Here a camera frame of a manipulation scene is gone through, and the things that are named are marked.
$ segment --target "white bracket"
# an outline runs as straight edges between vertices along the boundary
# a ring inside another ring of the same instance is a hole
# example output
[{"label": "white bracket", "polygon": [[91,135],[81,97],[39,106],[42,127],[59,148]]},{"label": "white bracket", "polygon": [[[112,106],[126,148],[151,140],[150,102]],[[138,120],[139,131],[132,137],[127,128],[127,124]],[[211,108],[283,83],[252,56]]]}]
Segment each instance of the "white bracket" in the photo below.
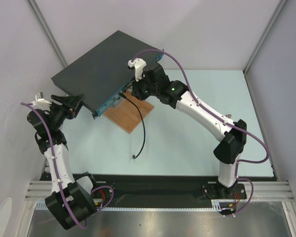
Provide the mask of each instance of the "white bracket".
[{"label": "white bracket", "polygon": [[141,58],[135,58],[134,61],[129,60],[127,64],[130,68],[135,67],[135,80],[139,81],[143,78],[143,68],[147,65]]}]

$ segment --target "metal floor plate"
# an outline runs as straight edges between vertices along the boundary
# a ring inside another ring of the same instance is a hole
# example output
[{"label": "metal floor plate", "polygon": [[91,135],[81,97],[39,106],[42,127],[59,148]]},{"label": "metal floor plate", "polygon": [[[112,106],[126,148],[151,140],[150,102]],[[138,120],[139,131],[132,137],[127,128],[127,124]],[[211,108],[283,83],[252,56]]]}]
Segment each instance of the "metal floor plate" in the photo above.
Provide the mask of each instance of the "metal floor plate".
[{"label": "metal floor plate", "polygon": [[65,231],[49,220],[49,211],[34,212],[28,237],[291,237],[281,202],[251,203],[235,218],[217,212],[104,211],[88,219],[88,229]]}]

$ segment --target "cable connector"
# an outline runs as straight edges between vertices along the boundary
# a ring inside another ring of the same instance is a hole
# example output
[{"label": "cable connector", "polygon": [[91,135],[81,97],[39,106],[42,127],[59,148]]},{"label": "cable connector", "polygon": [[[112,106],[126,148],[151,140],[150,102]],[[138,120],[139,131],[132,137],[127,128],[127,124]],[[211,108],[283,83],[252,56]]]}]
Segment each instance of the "cable connector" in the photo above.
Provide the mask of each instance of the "cable connector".
[{"label": "cable connector", "polygon": [[126,99],[126,95],[124,95],[123,93],[119,93],[118,94],[120,97],[122,97],[123,99]]}]

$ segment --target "black cable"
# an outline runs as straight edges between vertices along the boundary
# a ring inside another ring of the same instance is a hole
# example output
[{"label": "black cable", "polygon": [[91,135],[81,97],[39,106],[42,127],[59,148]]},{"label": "black cable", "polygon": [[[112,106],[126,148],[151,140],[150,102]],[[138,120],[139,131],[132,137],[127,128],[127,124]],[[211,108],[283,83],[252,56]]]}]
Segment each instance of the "black cable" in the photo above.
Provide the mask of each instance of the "black cable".
[{"label": "black cable", "polygon": [[145,146],[145,142],[146,142],[146,128],[145,128],[145,123],[144,123],[144,118],[143,118],[143,115],[142,113],[140,112],[140,109],[138,108],[138,106],[133,102],[131,101],[130,99],[128,99],[124,94],[122,93],[119,93],[119,96],[124,98],[125,100],[127,100],[129,103],[131,103],[133,106],[136,107],[136,109],[138,110],[139,112],[139,115],[140,115],[140,118],[142,119],[142,123],[143,123],[143,129],[144,129],[144,141],[143,141],[143,145],[142,145],[142,148],[140,149],[139,153],[137,155],[133,155],[133,159],[136,159],[140,154],[141,152],[143,151],[143,148]]}]

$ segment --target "white wall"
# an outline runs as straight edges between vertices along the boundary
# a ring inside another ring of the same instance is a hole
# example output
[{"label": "white wall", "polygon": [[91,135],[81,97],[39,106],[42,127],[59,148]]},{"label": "white wall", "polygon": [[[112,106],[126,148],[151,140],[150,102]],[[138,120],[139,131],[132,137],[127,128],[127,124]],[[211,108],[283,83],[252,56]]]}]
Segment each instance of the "white wall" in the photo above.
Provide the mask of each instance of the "white wall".
[{"label": "white wall", "polygon": [[51,77],[62,68],[25,0],[0,1],[0,204],[12,198],[12,215],[5,236],[12,236],[29,181],[44,157],[27,122],[38,91],[59,94]]},{"label": "white wall", "polygon": [[275,168],[296,199],[296,0],[288,2],[247,79]]},{"label": "white wall", "polygon": [[[279,0],[37,0],[69,63],[121,30],[186,69],[244,69]],[[162,60],[167,69],[176,68]]]}]

